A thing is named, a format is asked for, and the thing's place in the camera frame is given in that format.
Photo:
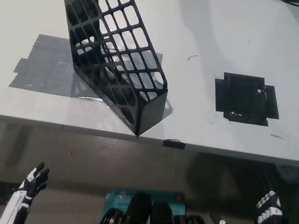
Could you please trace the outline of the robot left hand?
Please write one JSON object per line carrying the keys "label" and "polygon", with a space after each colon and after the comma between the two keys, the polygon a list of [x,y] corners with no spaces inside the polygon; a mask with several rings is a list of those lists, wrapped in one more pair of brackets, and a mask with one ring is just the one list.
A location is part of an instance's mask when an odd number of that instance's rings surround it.
{"label": "robot left hand", "polygon": [[2,216],[0,224],[24,224],[34,198],[46,188],[50,169],[44,169],[44,162],[33,168],[12,193]]}

